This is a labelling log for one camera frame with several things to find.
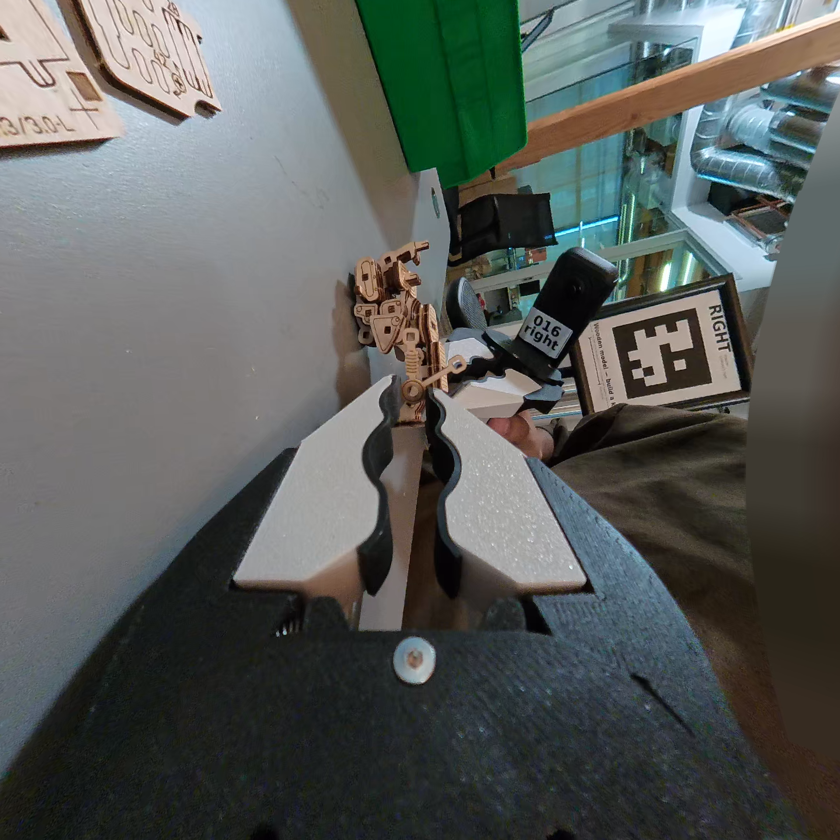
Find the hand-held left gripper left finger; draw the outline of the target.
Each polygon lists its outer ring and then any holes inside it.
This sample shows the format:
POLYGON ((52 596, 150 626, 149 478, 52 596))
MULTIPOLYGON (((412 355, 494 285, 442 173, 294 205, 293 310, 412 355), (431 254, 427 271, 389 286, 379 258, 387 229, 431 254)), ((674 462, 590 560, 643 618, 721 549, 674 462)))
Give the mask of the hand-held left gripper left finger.
POLYGON ((382 475, 401 383, 386 375, 301 441, 234 574, 237 588, 328 596, 347 614, 392 566, 382 475))

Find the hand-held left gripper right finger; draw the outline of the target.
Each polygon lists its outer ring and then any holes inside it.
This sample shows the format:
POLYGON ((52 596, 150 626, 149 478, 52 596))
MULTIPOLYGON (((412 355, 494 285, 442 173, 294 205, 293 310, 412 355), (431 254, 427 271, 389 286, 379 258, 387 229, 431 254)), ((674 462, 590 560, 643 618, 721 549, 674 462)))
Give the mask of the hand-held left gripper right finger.
POLYGON ((484 612, 508 597, 582 591, 585 572, 525 454, 438 389, 426 420, 443 484, 434 569, 446 596, 484 612))

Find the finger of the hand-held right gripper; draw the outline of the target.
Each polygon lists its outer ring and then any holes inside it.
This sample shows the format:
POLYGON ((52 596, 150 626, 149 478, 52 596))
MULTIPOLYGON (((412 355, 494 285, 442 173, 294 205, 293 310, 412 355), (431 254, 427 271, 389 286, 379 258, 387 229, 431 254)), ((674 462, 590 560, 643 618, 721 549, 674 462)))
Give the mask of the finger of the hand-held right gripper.
POLYGON ((501 356, 497 348, 484 341, 482 331, 455 331, 445 342, 447 362, 455 356, 463 357, 465 368, 451 373, 451 380, 483 380, 490 376, 502 376, 505 373, 501 356))
POLYGON ((524 411, 549 413, 564 396, 559 384, 542 384, 518 371, 488 375, 456 388, 453 400, 480 421, 510 418, 524 411))

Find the small wooden lever piece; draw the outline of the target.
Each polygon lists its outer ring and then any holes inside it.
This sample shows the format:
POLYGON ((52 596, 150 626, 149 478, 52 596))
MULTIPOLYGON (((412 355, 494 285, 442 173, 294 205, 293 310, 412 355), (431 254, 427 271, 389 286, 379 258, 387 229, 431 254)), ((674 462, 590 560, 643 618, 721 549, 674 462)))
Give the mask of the small wooden lever piece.
POLYGON ((430 359, 430 364, 420 368, 416 378, 408 379, 402 384, 403 407, 400 423, 420 424, 425 419, 428 391, 438 389, 449 393, 451 381, 456 375, 466 371, 467 362, 462 355, 456 354, 452 360, 447 360, 445 356, 446 353, 443 361, 430 359))

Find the wooden robot model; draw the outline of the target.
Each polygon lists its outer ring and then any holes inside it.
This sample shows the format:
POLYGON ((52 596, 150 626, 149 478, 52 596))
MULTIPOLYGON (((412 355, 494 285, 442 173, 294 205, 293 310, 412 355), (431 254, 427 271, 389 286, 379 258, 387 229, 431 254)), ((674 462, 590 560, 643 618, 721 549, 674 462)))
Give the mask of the wooden robot model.
POLYGON ((417 287, 422 281, 407 267, 408 263, 419 266, 421 253, 428 248, 426 240, 411 241, 378 259, 359 259, 353 273, 359 342, 383 354, 394 351, 410 382, 423 382, 424 374, 438 374, 446 364, 437 312, 420 302, 417 287))

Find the person's right hand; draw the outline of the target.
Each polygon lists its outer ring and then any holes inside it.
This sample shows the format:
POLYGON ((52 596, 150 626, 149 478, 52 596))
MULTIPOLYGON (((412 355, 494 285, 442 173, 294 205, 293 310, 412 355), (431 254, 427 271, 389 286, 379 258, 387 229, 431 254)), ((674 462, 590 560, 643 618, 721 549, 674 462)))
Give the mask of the person's right hand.
POLYGON ((537 426, 525 412, 509 417, 492 417, 488 428, 507 440, 528 458, 551 461, 555 450, 553 430, 537 426))

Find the black fabric bag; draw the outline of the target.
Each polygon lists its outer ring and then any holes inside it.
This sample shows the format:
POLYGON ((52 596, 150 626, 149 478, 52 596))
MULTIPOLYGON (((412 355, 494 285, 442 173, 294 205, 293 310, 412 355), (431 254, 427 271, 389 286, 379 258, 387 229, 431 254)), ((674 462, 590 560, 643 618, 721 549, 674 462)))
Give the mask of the black fabric bag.
POLYGON ((458 242, 451 266, 495 250, 557 245, 550 193, 488 194, 458 210, 458 242))

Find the framed black white marker sign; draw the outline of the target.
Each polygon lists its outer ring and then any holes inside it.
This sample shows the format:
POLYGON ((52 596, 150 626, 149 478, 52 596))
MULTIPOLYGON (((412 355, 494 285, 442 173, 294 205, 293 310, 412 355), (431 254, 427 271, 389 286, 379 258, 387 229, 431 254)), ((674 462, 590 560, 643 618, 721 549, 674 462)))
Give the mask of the framed black white marker sign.
POLYGON ((570 359, 583 416, 620 404, 706 411, 751 396, 753 353, 732 275, 605 305, 570 359))

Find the copper pipe fitting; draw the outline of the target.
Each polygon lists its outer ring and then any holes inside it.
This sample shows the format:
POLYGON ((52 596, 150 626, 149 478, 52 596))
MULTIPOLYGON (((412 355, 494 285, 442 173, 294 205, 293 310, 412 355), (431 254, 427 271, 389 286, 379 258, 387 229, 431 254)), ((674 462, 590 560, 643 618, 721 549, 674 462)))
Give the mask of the copper pipe fitting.
POLYGON ((768 257, 777 257, 788 228, 793 205, 762 199, 727 216, 727 222, 768 257))

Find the green plastic box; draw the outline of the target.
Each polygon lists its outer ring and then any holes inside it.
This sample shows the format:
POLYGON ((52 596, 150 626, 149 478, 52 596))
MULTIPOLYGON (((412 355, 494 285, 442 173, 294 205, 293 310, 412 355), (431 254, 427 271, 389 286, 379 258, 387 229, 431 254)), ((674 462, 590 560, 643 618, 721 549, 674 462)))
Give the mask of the green plastic box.
POLYGON ((528 139, 516 1, 358 1, 408 169, 461 186, 528 139))

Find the laser-cut wooden sheet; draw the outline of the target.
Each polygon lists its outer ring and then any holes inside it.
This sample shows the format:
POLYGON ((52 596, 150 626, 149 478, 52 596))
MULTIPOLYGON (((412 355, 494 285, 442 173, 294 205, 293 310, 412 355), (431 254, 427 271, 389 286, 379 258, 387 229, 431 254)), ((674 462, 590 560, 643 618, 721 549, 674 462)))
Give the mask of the laser-cut wooden sheet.
POLYGON ((122 136, 119 117, 46 4, 2 1, 2 150, 122 136))
POLYGON ((203 32, 182 2, 76 1, 101 68, 126 91, 188 119, 222 105, 203 32))

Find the silver flexible duct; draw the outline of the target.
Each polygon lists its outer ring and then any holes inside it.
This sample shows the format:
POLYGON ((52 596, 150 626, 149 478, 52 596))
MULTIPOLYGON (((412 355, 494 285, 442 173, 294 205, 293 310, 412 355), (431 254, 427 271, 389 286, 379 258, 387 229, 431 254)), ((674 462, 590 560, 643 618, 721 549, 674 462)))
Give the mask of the silver flexible duct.
POLYGON ((708 103, 689 153, 697 177, 793 204, 839 92, 838 63, 708 103))

